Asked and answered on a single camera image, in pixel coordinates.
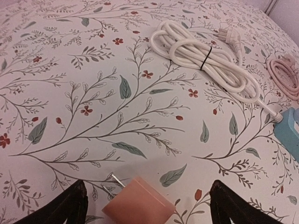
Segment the bed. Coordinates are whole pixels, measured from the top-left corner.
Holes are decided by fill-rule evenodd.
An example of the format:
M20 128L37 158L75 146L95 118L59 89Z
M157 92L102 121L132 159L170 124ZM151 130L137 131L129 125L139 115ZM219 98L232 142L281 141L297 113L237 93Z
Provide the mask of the bed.
M258 105L203 72L157 56L149 37L174 20L213 48L232 26L242 66L277 111L297 107L266 63L298 47L262 11L228 0L23 0L0 10L0 224L41 208L77 179L86 223L139 175L177 207L169 224L210 224L208 194L226 183L282 223L298 223L298 163Z

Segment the branch print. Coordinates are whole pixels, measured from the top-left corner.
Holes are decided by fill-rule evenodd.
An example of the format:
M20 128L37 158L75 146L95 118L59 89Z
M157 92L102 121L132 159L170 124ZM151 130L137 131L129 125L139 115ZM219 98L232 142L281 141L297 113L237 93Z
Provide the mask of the branch print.
M12 199L15 199L18 208L21 208L22 211L26 211L29 215L34 212L32 206L39 207L38 200L43 196L41 193L35 192L31 195L30 186L26 185L27 179L22 179L18 182L15 182L10 175L10 180L4 182L3 188L3 198L11 196Z

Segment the blue power strip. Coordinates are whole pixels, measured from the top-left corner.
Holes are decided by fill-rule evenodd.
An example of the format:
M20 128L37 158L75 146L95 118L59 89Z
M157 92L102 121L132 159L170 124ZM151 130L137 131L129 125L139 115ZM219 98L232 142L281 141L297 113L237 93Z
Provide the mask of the blue power strip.
M289 108L283 112L284 119L275 125L275 137L299 161L299 109Z

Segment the pink cable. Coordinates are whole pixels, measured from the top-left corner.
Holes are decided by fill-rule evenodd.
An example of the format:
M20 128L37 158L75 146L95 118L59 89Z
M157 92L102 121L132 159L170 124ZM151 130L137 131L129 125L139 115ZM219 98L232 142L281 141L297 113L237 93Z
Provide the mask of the pink cable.
M291 55L285 55L282 59L273 59L267 63L268 72L279 89L291 100L299 100L299 82L295 73L295 59ZM293 86L283 81L277 70L282 70L293 82Z

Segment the white power cord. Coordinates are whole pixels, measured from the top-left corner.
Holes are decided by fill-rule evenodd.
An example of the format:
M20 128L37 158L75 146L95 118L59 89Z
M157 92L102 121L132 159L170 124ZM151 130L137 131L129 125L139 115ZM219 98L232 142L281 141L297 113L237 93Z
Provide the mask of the white power cord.
M162 50L156 44L156 38L168 49ZM219 39L225 40L236 50L239 64L242 62L240 35L234 30L220 30ZM150 37L152 49L162 57L171 59L175 64L183 67L204 70L219 86L227 90L235 99L240 102L262 106L276 122L282 121L280 113L273 111L260 99L261 89L255 78L246 70L235 65L231 56L223 50L212 49L211 47L196 40L194 36L184 27L174 21L163 21ZM245 91L250 98L240 95Z

